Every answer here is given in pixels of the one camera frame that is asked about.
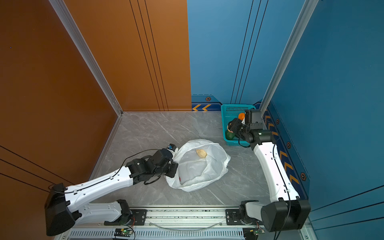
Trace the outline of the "dark green avocado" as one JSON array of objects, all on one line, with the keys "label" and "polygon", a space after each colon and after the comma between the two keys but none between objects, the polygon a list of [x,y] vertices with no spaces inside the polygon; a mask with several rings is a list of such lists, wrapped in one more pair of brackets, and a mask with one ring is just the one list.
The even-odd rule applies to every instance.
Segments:
[{"label": "dark green avocado", "polygon": [[228,141],[233,141],[236,138],[236,135],[230,131],[225,132],[225,138]]}]

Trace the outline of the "white plastic bag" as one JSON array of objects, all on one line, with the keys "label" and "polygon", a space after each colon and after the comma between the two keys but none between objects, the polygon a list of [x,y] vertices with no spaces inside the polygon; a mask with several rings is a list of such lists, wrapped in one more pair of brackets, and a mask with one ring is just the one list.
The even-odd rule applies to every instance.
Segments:
[{"label": "white plastic bag", "polygon": [[[197,149],[205,150],[207,157],[199,158]],[[185,143],[173,159],[179,165],[174,178],[165,177],[169,187],[193,192],[220,180],[228,172],[231,156],[220,144],[198,139]]]}]

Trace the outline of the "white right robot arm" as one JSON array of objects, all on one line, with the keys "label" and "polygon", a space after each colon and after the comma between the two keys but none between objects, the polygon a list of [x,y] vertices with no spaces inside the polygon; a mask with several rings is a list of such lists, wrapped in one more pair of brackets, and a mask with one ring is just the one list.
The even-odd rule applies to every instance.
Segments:
[{"label": "white right robot arm", "polygon": [[266,177],[270,203],[243,201],[239,207],[241,220],[245,224],[262,221],[268,232],[300,230],[311,211],[309,201],[301,199],[283,167],[278,154],[276,140],[269,130],[243,124],[240,119],[228,123],[228,131],[249,143],[261,163]]}]

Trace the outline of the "orange fruit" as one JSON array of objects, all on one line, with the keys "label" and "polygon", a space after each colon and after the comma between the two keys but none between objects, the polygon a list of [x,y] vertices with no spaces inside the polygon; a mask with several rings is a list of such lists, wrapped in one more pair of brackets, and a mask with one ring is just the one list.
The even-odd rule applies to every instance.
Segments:
[{"label": "orange fruit", "polygon": [[244,119],[245,119],[245,113],[240,113],[240,114],[238,115],[238,118],[239,118],[240,120],[244,120]]}]

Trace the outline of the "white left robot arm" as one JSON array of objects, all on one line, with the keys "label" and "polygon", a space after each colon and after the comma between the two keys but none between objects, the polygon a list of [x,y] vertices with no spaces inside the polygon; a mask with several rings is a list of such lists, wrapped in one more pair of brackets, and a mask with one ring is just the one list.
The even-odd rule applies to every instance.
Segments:
[{"label": "white left robot arm", "polygon": [[157,150],[152,156],[124,161],[121,167],[94,180],[72,186],[56,184],[50,186],[45,203],[46,234],[56,236],[71,229],[80,222],[100,219],[108,223],[116,222],[122,215],[129,216],[131,211],[126,201],[118,200],[96,214],[88,204],[114,191],[128,188],[139,183],[150,185],[162,176],[174,178],[178,163],[174,160],[178,148],[170,144]]}]

